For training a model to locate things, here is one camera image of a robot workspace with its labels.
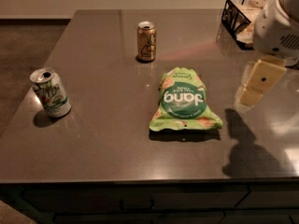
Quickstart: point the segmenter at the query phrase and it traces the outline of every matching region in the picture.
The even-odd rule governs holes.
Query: aluminum can
[[[66,115],[71,104],[66,96],[64,85],[55,71],[45,67],[31,74],[32,89],[43,105],[48,116],[59,118]]]
[[[156,25],[151,21],[142,21],[138,24],[137,44],[138,58],[145,62],[156,59]]]

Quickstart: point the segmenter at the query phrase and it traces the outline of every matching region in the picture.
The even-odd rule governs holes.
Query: gold can
[[[142,21],[138,24],[137,44],[138,58],[144,62],[156,59],[156,25],[151,21]]]

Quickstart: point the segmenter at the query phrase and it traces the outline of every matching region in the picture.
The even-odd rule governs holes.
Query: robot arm
[[[299,60],[299,0],[271,0],[254,23],[253,47],[265,56],[249,64],[235,96],[239,112],[251,110]]]
[[[253,46],[264,54],[299,59],[299,0],[271,0],[255,21]]]

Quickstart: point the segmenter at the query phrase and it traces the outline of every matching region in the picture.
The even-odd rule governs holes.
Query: chip bag
[[[187,68],[165,73],[160,85],[160,103],[149,128],[171,130],[210,130],[223,127],[222,120],[206,104],[206,87]]]

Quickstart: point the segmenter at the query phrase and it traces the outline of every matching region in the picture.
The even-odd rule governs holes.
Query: dark floor
[[[42,67],[67,21],[0,21],[0,137],[30,89],[29,76]],[[0,201],[0,224],[36,224]]]

